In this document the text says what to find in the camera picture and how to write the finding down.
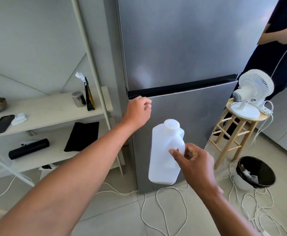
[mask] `black phone case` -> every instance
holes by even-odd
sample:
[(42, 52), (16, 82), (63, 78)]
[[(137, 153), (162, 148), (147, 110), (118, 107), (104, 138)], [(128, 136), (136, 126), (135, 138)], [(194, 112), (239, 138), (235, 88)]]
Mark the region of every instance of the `black phone case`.
[(0, 118), (0, 133), (3, 133), (7, 130), (7, 128), (9, 127), (10, 123), (14, 118), (15, 115), (7, 115)]

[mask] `tile floor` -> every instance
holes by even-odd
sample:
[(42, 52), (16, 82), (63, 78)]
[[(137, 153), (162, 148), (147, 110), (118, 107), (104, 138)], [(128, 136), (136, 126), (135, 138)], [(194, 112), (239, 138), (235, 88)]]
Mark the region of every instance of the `tile floor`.
[[(217, 158), (218, 152), (210, 144), (206, 147), (213, 157)], [(215, 172), (219, 180), (219, 185), (224, 190), (225, 197), (231, 190), (232, 184), (229, 178), (225, 178), (225, 172), (230, 163), (232, 153), (221, 164)], [(268, 212), (279, 222), (287, 227), (287, 152), (275, 145), (266, 136), (260, 135), (254, 147), (247, 146), (243, 150), (243, 155), (256, 156), (265, 161), (274, 170), (277, 181), (270, 187), (275, 201), (275, 206)], [(39, 179), (37, 169), (26, 172), (26, 174), (37, 182)], [(0, 179), (0, 193), (2, 193), (11, 181), (11, 177)], [(136, 183), (130, 170), (129, 164), (125, 166), (125, 175), (121, 176), (118, 169), (109, 172), (106, 180), (119, 191), (126, 193), (136, 189)], [(186, 182), (176, 184), (178, 188), (186, 189)], [(6, 194), (0, 197), (0, 209), (9, 210), (18, 200), (20, 200), (30, 187), (16, 179)], [(108, 186), (103, 185), (99, 190), (108, 190)], [(179, 236), (206, 235), (218, 236), (219, 232), (200, 198), (189, 188), (182, 191), (188, 208), (188, 221)], [(241, 200), (244, 192), (239, 190)], [(180, 194), (173, 189), (166, 189), (158, 194), (159, 201), (165, 211), (169, 225), (170, 235), (177, 233), (177, 230), (184, 223), (186, 211), (181, 200)], [(268, 206), (269, 195), (258, 197), (262, 205)], [(161, 236), (162, 234), (144, 225), (141, 220), (141, 207), (144, 202), (144, 195), (133, 193), (128, 196), (120, 196), (113, 193), (101, 193), (94, 197), (90, 206), (83, 214), (81, 220), (72, 232), (72, 236), (78, 235), (142, 235), (142, 236)], [(236, 201), (235, 193), (231, 195), (231, 203), (240, 211), (240, 205)], [(247, 198), (244, 205), (249, 213), (253, 213), (254, 200)], [(166, 232), (165, 221), (157, 205), (154, 193), (147, 195), (143, 217), (147, 223)], [(262, 223), (272, 236), (279, 235), (274, 224), (267, 217), (262, 219)]]

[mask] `refrigerator door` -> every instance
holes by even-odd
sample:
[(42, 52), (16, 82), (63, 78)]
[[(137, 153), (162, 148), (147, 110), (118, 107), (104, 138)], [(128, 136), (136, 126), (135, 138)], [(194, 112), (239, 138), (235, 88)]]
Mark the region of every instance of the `refrigerator door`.
[(241, 73), (278, 0), (118, 0), (129, 91)]
[[(177, 120), (185, 131), (184, 142), (204, 148), (210, 134), (235, 88), (237, 81), (184, 92), (149, 97), (152, 100), (151, 118), (133, 134), (138, 190), (147, 193), (166, 185), (149, 181), (152, 128), (166, 119)], [(180, 172), (177, 182), (184, 176)]]

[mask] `white desk fan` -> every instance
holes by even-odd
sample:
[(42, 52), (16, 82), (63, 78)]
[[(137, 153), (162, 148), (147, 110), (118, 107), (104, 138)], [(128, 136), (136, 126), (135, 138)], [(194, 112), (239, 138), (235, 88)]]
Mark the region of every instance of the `white desk fan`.
[(238, 83), (238, 89), (233, 92), (233, 98), (238, 103), (232, 104), (231, 110), (242, 118), (259, 117), (264, 99), (273, 93), (272, 79), (261, 70), (251, 69), (240, 76)]

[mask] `freezer door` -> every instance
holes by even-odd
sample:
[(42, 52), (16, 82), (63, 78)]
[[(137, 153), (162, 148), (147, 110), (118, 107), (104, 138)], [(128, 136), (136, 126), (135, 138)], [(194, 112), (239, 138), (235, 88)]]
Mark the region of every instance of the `freezer door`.
[(118, 0), (129, 91), (243, 71), (278, 0)]
[[(133, 134), (138, 190), (147, 193), (165, 187), (149, 181), (152, 128), (166, 119), (176, 119), (185, 131), (184, 142), (204, 148), (210, 134), (235, 88), (237, 81), (190, 91), (149, 97), (152, 111), (149, 121)], [(184, 176), (180, 172), (177, 182)]]

